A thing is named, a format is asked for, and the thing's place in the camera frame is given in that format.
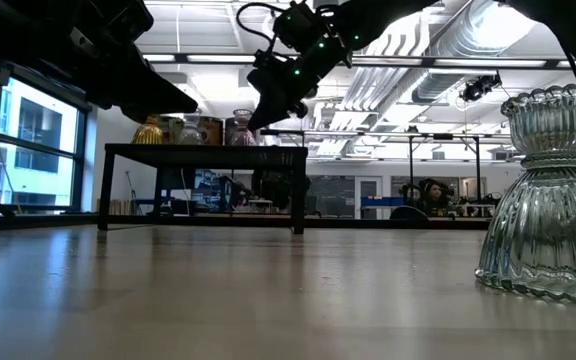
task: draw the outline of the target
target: black table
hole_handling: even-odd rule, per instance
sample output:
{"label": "black table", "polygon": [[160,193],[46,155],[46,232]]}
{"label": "black table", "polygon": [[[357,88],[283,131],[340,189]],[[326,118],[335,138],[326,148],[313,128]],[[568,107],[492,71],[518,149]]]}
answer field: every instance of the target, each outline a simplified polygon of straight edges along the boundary
{"label": "black table", "polygon": [[303,234],[304,232],[307,148],[106,144],[106,158],[97,224],[99,230],[108,230],[110,221],[110,189],[112,187],[116,156],[122,156],[157,169],[154,209],[150,216],[151,221],[149,221],[153,224],[156,224],[158,219],[160,219],[162,170],[164,169],[291,171],[294,181],[292,183],[290,225],[295,234]]}

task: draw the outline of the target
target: table leg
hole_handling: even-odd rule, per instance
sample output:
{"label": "table leg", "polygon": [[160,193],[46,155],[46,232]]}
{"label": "table leg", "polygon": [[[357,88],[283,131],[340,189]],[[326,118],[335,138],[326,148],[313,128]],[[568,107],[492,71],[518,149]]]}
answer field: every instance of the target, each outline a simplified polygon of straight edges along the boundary
{"label": "table leg", "polygon": [[108,230],[108,215],[110,213],[110,190],[112,188],[112,174],[115,169],[115,153],[106,151],[104,160],[104,175],[101,180],[101,199],[99,201],[99,217],[97,229]]}
{"label": "table leg", "polygon": [[155,180],[155,204],[152,209],[152,217],[158,218],[161,213],[161,190],[164,179],[162,169],[157,169],[157,179]]}
{"label": "table leg", "polygon": [[304,211],[306,207],[306,163],[297,165],[293,173],[292,185],[292,226],[293,233],[304,233]]}

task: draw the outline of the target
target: door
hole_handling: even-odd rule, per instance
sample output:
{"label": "door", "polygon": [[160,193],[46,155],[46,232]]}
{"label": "door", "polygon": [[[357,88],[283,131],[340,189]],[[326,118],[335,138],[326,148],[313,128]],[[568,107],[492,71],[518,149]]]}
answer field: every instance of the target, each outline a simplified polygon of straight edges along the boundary
{"label": "door", "polygon": [[355,178],[355,219],[381,220],[383,211],[377,209],[362,209],[361,198],[368,196],[381,196],[383,183],[381,177]]}

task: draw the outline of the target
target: ribbed glass vase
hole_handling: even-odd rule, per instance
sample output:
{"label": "ribbed glass vase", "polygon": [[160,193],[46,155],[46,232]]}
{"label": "ribbed glass vase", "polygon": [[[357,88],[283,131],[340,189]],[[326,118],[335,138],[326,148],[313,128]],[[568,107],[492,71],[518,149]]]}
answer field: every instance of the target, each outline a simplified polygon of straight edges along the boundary
{"label": "ribbed glass vase", "polygon": [[475,275],[495,288],[576,302],[576,85],[502,105],[526,169],[497,208]]}

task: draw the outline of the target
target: gold vase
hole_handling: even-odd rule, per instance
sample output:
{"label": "gold vase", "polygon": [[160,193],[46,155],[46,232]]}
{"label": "gold vase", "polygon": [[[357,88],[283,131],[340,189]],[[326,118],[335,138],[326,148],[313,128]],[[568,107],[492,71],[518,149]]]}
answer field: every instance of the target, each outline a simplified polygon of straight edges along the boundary
{"label": "gold vase", "polygon": [[164,133],[159,128],[159,116],[151,115],[146,122],[137,129],[132,138],[133,144],[161,145],[164,143]]}

